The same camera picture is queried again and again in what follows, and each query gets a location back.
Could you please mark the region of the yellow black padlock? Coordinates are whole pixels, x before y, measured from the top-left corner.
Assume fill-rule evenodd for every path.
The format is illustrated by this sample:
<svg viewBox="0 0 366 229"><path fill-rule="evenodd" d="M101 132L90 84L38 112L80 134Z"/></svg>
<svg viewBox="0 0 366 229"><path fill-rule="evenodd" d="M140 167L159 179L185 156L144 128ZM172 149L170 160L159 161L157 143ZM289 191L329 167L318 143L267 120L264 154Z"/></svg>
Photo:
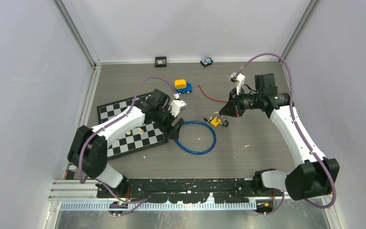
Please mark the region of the yellow black padlock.
<svg viewBox="0 0 366 229"><path fill-rule="evenodd" d="M203 120L213 127L218 127L218 126L228 127L229 126L229 122L226 119L219 117L219 116L209 116L209 117L205 117Z"/></svg>

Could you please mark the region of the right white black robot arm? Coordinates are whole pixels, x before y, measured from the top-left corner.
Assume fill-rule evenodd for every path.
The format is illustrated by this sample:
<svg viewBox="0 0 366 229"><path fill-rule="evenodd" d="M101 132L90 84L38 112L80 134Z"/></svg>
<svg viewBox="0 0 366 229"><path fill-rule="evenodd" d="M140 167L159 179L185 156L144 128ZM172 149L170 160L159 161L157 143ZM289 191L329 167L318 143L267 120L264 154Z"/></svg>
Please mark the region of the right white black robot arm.
<svg viewBox="0 0 366 229"><path fill-rule="evenodd" d="M229 92L226 105L219 114L241 117L246 110L258 109L264 112L277 127L292 155L295 168L292 172L265 169L255 172L253 190L265 196L272 189L287 192L293 200L334 194L340 165L336 159L329 159L316 146L298 117L288 93L279 93L275 76L256 75L255 90L246 93L243 89L245 76L232 73L230 81L235 84Z"/></svg>

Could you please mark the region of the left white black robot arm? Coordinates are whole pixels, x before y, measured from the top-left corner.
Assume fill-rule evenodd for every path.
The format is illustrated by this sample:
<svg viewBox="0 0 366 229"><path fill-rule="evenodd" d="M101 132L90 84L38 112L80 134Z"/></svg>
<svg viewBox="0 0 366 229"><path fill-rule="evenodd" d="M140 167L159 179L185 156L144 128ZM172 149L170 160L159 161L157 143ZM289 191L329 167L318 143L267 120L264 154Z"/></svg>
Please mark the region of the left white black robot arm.
<svg viewBox="0 0 366 229"><path fill-rule="evenodd" d="M124 175L107 162L107 150L111 144L127 131L153 122L166 138L177 140L184 122L178 114L187 103L174 94L170 96L155 89L147 98L133 98L132 104L119 115L94 126L80 126L73 138L67 160L81 173L97 179L109 187L109 192L120 198L126 194L127 185Z"/></svg>

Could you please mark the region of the blue ring hoop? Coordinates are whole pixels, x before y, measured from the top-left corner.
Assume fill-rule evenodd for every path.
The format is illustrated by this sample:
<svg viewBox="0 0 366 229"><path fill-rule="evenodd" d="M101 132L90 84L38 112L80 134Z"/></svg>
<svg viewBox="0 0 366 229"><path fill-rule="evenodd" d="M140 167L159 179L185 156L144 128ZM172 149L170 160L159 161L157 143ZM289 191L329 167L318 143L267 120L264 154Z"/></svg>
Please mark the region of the blue ring hoop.
<svg viewBox="0 0 366 229"><path fill-rule="evenodd" d="M202 125L202 126L205 126L206 128L208 128L212 134L212 137L213 137L213 142L212 144L210 145L210 147L204 151L193 151L193 150L190 150L188 148L186 148L185 146L183 146L178 140L174 140L174 142L177 144L177 146L182 149L183 151L191 154L191 155L204 155L204 154L207 154L209 152L211 152L215 145L216 145L216 142L217 142L217 136L216 136L216 133L215 131L208 125L206 124L205 122L201 122L201 121L185 121L183 123L183 125Z"/></svg>

